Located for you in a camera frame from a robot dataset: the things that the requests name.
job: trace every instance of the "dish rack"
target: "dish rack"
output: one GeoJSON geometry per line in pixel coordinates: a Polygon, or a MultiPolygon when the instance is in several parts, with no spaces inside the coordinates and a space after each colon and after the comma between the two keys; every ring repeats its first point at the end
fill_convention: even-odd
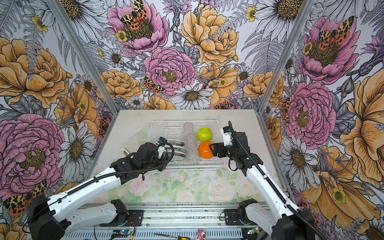
{"type": "Polygon", "coordinates": [[[197,148],[201,142],[197,140],[196,133],[202,127],[207,127],[212,132],[211,143],[222,142],[220,128],[217,120],[197,120],[197,121],[153,121],[149,132],[148,142],[156,143],[160,137],[171,139],[177,145],[177,142],[184,142],[183,126],[185,123],[192,123],[195,134],[195,150],[196,156],[191,158],[188,156],[181,161],[171,161],[168,163],[165,170],[202,170],[216,169],[225,166],[223,158],[213,157],[211,159],[203,159],[199,156],[197,148]]]}

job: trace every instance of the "white table surface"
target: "white table surface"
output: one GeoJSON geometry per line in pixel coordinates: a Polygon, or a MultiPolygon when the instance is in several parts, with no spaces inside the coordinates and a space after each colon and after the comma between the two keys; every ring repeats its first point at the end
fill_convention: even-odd
{"type": "MultiPolygon", "coordinates": [[[[259,155],[269,174],[278,183],[276,170],[264,142],[262,131],[253,110],[122,110],[105,142],[93,168],[94,176],[124,157],[126,148],[135,152],[147,142],[152,121],[218,120],[223,128],[232,122],[237,132],[245,132],[252,153],[259,155]]],[[[125,203],[135,202],[237,202],[254,198],[263,201],[258,190],[246,179],[240,170],[231,171],[228,166],[216,170],[165,170],[152,171],[132,179],[124,185],[102,194],[93,202],[110,202],[122,199],[125,203]]]]}

